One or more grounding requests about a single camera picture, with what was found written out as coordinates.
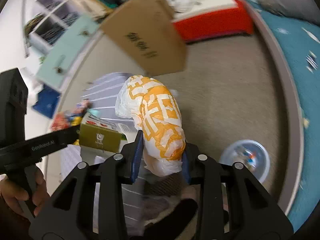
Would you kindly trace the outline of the person's left hand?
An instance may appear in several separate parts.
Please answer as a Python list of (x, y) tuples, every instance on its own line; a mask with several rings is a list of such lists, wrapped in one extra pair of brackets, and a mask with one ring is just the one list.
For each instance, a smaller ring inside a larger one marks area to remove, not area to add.
[[(43, 208), (46, 201), (50, 198), (47, 192), (47, 185), (42, 171), (37, 167), (35, 169), (36, 191), (33, 193), (32, 202), (36, 206), (34, 215), (37, 216)], [(20, 202), (25, 202), (29, 199), (29, 195), (25, 189), (17, 186), (9, 180), (7, 176), (1, 180), (1, 196), (4, 201), (18, 215), (26, 217), (20, 206)]]

